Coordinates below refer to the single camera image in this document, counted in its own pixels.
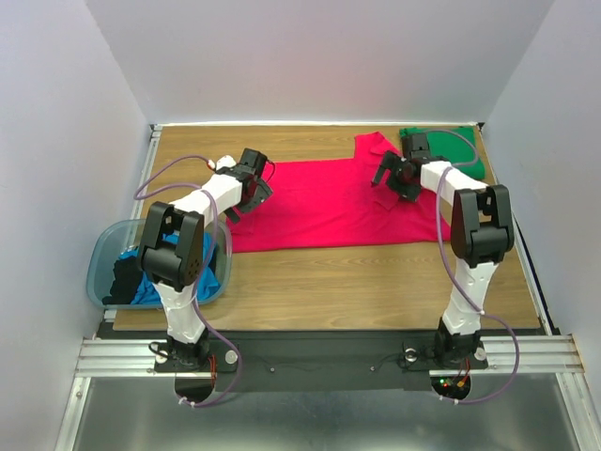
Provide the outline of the red t shirt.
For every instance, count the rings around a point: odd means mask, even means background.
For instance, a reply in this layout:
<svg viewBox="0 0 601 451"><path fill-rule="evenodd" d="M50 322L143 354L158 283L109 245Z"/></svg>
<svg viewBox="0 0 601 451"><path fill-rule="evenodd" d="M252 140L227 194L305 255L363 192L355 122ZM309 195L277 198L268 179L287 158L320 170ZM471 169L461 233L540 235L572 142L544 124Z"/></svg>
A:
<svg viewBox="0 0 601 451"><path fill-rule="evenodd" d="M236 253L448 240L436 222L436 196L424 190L409 202L371 181L395 146L380 132L359 134L348 159L279 162L272 196L228 226Z"/></svg>

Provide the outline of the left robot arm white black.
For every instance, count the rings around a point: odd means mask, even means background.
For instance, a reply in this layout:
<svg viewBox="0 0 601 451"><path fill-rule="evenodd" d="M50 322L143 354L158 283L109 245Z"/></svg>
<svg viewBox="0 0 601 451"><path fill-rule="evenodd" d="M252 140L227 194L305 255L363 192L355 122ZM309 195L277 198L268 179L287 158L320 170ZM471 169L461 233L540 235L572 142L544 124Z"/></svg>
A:
<svg viewBox="0 0 601 451"><path fill-rule="evenodd" d="M204 244L205 228L219 228L222 214L235 223L272 195L263 179L270 160L258 150L246 148L238 160L229 155L217 161L197 158L211 177L203 185L175 183L191 192L149 207L136 258L159 294L167 321L166 349L153 351L190 370L202 368L209 358L208 326L199 315L197 289L216 240Z"/></svg>

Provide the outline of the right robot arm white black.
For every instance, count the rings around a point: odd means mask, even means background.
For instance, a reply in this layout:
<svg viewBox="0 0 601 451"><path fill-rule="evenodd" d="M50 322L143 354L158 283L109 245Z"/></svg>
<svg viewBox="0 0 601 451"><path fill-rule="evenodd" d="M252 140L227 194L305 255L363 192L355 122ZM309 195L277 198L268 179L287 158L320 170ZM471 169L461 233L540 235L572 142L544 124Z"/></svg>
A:
<svg viewBox="0 0 601 451"><path fill-rule="evenodd" d="M384 152L372 179L374 186L386 186L403 200L415 201L424 190L436 195L436 209L446 202L452 208L450 244L456 258L455 269L444 251L442 217L436 213L436 229L443 266L453 284L432 344L435 361L443 366L483 354L480 347L481 318L489 283L513 248L515 232L508 189L473 179L461 171L477 162L472 150L470 162L451 163L435 156L428 136L430 130L401 138L402 153Z"/></svg>

